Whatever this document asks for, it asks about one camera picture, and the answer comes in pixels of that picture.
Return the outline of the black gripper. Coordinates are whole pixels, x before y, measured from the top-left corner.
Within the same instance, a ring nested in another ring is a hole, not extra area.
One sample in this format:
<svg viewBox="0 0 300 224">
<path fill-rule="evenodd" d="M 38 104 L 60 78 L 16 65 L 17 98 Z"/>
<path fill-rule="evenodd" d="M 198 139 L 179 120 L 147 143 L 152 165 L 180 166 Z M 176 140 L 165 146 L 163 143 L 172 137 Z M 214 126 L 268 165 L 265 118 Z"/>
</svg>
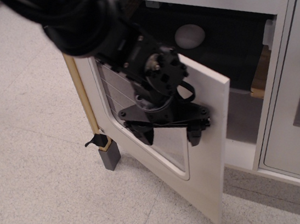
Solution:
<svg viewBox="0 0 300 224">
<path fill-rule="evenodd" d="M 133 105 L 117 114 L 124 126 L 146 145 L 153 145 L 155 128 L 186 128 L 192 147 L 200 143 L 202 131 L 210 126 L 209 109 L 193 103 L 194 95 L 174 96 L 158 108 Z"/>
</svg>

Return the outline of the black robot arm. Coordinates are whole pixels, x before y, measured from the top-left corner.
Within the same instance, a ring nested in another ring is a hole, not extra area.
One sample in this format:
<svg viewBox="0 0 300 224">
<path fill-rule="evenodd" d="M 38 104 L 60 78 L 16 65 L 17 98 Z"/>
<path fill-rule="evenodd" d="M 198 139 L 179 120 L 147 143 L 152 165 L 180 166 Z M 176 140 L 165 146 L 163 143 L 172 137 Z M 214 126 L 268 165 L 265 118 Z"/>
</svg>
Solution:
<svg viewBox="0 0 300 224">
<path fill-rule="evenodd" d="M 130 81 L 135 103 L 118 117 L 141 142 L 152 145 L 155 128 L 185 128 L 196 146 L 209 127 L 208 108 L 183 98 L 178 87 L 193 93 L 185 82 L 186 65 L 172 47 L 158 43 L 130 22 L 117 0 L 4 0 L 19 15 L 40 24 L 64 54 L 95 57 Z"/>
</svg>

